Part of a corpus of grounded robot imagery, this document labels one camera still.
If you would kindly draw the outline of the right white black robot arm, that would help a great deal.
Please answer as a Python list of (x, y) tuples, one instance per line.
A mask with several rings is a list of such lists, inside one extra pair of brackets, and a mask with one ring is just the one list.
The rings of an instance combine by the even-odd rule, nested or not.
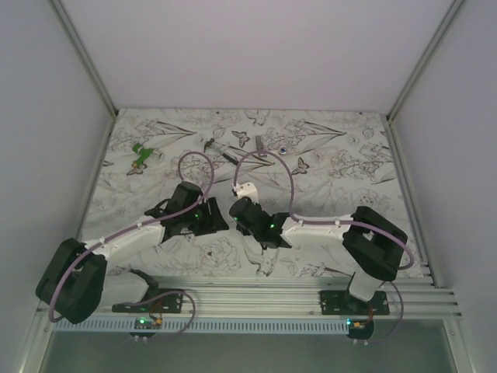
[(249, 197), (237, 200), (229, 215), (244, 233), (265, 249), (327, 246), (346, 251), (358, 268), (353, 271), (344, 304), (353, 314), (362, 314), (384, 282), (394, 281), (406, 253), (408, 236), (399, 227), (366, 206), (351, 215), (319, 224), (295, 220), (288, 213), (266, 213)]

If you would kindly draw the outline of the grey metal clip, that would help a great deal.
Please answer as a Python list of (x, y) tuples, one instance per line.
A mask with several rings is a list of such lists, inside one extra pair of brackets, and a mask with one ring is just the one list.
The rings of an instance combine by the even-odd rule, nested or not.
[(260, 135), (255, 136), (255, 146), (256, 154), (260, 158), (265, 158), (267, 156), (266, 146), (263, 144), (262, 137)]

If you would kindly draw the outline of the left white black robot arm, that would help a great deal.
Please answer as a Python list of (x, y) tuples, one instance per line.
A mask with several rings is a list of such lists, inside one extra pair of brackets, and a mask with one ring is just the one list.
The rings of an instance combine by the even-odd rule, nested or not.
[(87, 242), (64, 240), (36, 286), (36, 296), (48, 305), (51, 322), (66, 319), (78, 324), (95, 310), (114, 305), (150, 312), (158, 303), (157, 281), (142, 270), (121, 275), (110, 275), (108, 270), (173, 237), (226, 230), (216, 199), (206, 198), (199, 186), (182, 181), (170, 198), (126, 228)]

